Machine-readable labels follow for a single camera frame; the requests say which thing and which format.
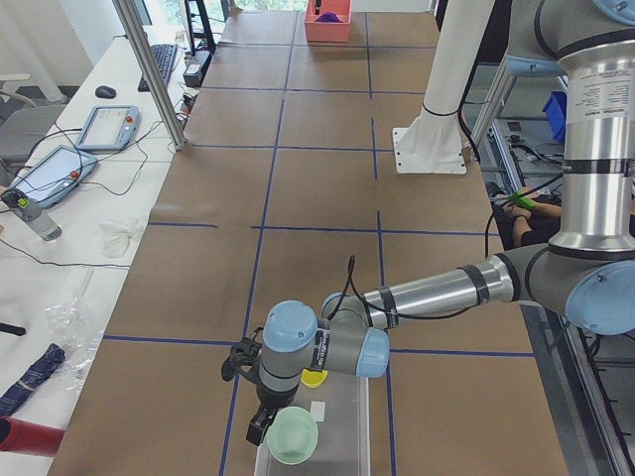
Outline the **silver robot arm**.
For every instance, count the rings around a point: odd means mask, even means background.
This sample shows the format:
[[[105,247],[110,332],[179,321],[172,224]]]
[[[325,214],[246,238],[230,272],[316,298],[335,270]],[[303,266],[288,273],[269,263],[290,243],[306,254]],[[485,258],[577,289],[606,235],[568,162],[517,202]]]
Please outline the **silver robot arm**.
[[[383,375],[388,331],[406,319],[528,300],[599,334],[633,328],[634,5],[518,1],[509,46],[523,61],[556,63],[569,79],[559,231],[545,244],[488,254],[476,265],[356,297],[334,294],[320,311],[298,300],[275,304],[239,368],[260,402],[250,443],[271,433],[304,370]]]

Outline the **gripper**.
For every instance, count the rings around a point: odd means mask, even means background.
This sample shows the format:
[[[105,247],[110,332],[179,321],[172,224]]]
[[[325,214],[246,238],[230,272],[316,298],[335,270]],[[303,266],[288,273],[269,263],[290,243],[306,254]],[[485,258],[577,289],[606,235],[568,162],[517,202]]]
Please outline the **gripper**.
[[[259,409],[250,419],[246,433],[246,440],[252,444],[261,444],[271,424],[274,422],[277,410],[290,406],[296,396],[298,385],[286,391],[274,391],[264,383],[256,384],[256,393],[260,401]]]

